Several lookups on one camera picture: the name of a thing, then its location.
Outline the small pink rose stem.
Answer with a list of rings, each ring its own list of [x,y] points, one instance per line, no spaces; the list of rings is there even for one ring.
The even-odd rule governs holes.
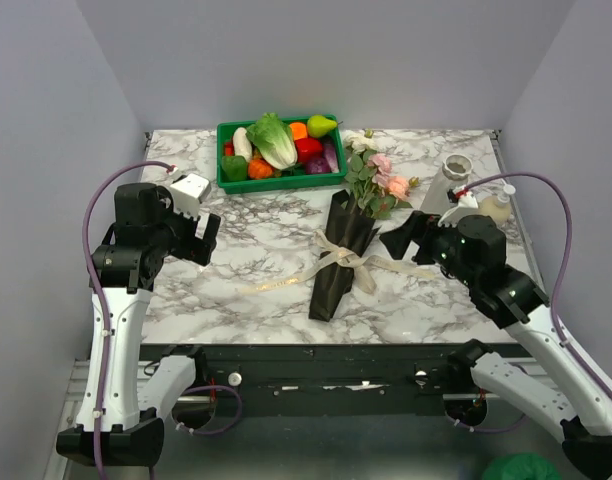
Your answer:
[[[366,178],[373,176],[375,173],[379,173],[388,176],[390,181],[392,164],[385,154],[374,151],[365,151],[362,156],[362,160],[364,162],[364,167],[360,171],[359,180],[365,180]]]

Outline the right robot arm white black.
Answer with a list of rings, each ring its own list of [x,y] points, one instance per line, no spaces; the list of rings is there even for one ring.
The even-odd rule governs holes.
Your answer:
[[[526,274],[508,265],[506,236],[481,215],[444,226],[415,211],[380,237],[395,260],[416,244],[418,265],[436,264],[468,289],[476,309],[516,340],[554,383],[549,388],[471,340],[457,350],[446,379],[455,390],[492,392],[548,431],[589,479],[612,476],[612,379],[564,328],[554,303]]]

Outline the large pink rose stem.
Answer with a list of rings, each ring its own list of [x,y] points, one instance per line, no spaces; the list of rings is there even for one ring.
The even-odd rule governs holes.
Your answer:
[[[410,193],[419,186],[419,183],[418,177],[406,178],[403,176],[390,176],[388,189],[390,194],[396,198],[396,204],[391,212],[394,209],[411,207],[409,202]]]

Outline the white flower stem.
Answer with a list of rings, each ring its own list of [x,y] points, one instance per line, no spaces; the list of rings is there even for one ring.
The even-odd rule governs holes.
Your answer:
[[[378,168],[373,165],[370,158],[377,153],[377,147],[372,138],[353,133],[344,139],[344,149],[347,165],[345,181],[357,207],[365,210],[374,196],[373,179]]]

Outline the cream ribbon gold text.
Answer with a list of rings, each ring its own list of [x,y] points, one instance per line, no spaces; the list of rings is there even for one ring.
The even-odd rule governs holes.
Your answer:
[[[407,264],[403,261],[390,260],[379,255],[360,257],[348,248],[340,247],[330,242],[322,230],[315,231],[314,243],[322,250],[324,256],[317,260],[310,268],[282,279],[275,279],[265,283],[242,287],[239,289],[239,292],[242,295],[252,295],[304,283],[314,278],[324,268],[332,265],[336,265],[342,269],[350,269],[357,279],[359,289],[366,294],[374,294],[377,288],[377,284],[371,275],[370,268],[377,268],[416,278],[432,279],[435,277],[434,273]]]

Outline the black wrapping paper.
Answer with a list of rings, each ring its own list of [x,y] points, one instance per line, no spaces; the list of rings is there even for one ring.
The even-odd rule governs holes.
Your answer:
[[[359,207],[353,194],[342,190],[331,198],[325,232],[326,243],[320,254],[322,268],[316,273],[308,317],[329,322],[342,297],[355,279],[356,267],[375,237],[375,220]]]

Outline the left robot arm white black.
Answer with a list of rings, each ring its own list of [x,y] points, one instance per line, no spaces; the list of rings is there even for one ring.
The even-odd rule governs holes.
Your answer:
[[[182,393],[208,380],[199,347],[165,351],[153,376],[138,384],[141,333],[154,283],[168,257],[209,264],[219,216],[196,234],[207,179],[184,175],[168,186],[117,188],[115,221],[92,255],[94,332],[83,402],[72,428],[57,436],[58,454],[81,465],[154,467],[164,444],[164,420]]]

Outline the peach pink rose stem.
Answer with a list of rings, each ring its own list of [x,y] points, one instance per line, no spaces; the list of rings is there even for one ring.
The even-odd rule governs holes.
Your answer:
[[[373,219],[387,219],[396,204],[396,198],[388,189],[389,177],[375,173],[370,178],[359,180],[356,184],[359,198],[358,206],[364,215]]]

